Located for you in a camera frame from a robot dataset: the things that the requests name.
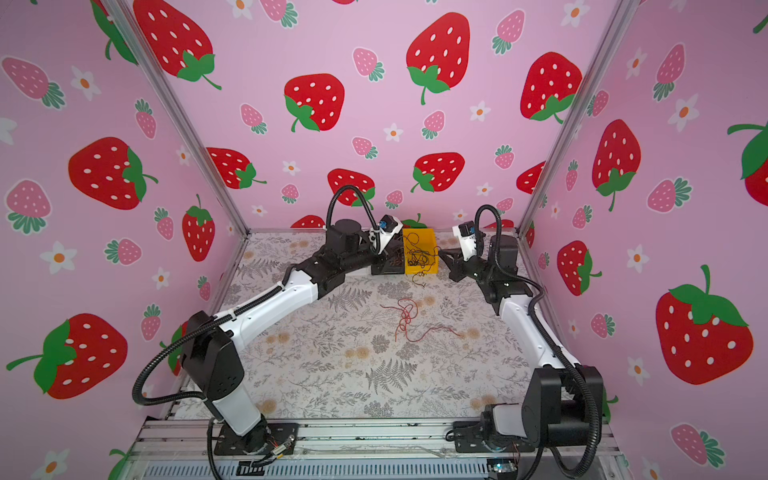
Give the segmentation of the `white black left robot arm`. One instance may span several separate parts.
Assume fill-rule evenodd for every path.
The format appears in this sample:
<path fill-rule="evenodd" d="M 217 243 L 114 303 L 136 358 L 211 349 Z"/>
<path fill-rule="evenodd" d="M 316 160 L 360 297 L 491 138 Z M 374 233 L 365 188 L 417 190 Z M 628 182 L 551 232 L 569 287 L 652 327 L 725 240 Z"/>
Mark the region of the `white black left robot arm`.
<path fill-rule="evenodd" d="M 154 406 L 193 398 L 204 402 L 213 420 L 220 421 L 240 449 L 256 453 L 269 444 L 269 426 L 251 400 L 244 381 L 241 354 L 269 327 L 310 305 L 342 285 L 352 272 L 385 262 L 387 247 L 403 229 L 390 214 L 373 220 L 368 230 L 351 219 L 333 221 L 327 210 L 324 244 L 309 258 L 289 265 L 280 282 L 250 300 L 208 315 L 200 311 L 188 321 L 189 330 L 163 348 L 138 374 L 133 401 Z M 171 353 L 196 390 L 161 397 L 146 397 L 143 388 L 150 374 Z"/>

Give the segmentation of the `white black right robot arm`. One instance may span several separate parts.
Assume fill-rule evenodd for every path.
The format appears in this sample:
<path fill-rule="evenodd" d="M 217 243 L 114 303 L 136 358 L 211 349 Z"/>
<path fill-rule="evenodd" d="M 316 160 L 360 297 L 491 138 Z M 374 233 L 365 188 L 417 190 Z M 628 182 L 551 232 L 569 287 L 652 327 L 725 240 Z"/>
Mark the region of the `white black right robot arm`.
<path fill-rule="evenodd" d="M 602 440 L 603 379 L 594 367 L 582 365 L 538 315 L 546 291 L 517 272 L 518 241 L 497 224 L 492 236 L 480 227 L 489 212 L 480 206 L 473 220 L 453 229 L 456 249 L 440 252 L 454 282 L 473 280 L 500 320 L 514 332 L 532 369 L 520 403 L 488 405 L 479 421 L 455 424 L 447 433 L 457 449 L 482 448 L 493 454 L 491 479 L 529 479 L 544 453 L 550 452 L 561 474 L 579 479 L 593 464 Z"/>

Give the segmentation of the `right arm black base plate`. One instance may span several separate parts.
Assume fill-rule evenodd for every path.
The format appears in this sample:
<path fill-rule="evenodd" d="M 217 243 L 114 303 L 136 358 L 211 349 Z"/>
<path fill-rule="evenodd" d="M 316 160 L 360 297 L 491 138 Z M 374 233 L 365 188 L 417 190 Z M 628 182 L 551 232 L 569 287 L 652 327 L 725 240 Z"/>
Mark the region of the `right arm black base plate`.
<path fill-rule="evenodd" d="M 536 450 L 525 439 L 501 435 L 480 420 L 455 421 L 444 438 L 459 453 L 532 453 Z"/>

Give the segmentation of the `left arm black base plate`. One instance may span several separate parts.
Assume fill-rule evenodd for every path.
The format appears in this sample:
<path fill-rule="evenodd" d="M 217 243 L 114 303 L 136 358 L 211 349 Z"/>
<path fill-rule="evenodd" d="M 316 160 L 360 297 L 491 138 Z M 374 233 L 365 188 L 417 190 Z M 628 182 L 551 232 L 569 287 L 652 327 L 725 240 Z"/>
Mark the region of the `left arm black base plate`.
<path fill-rule="evenodd" d="M 259 424 L 243 436 L 224 423 L 218 434 L 214 435 L 213 453 L 217 456 L 256 455 L 267 456 L 276 452 L 277 456 L 292 455 L 298 437 L 298 423 Z"/>

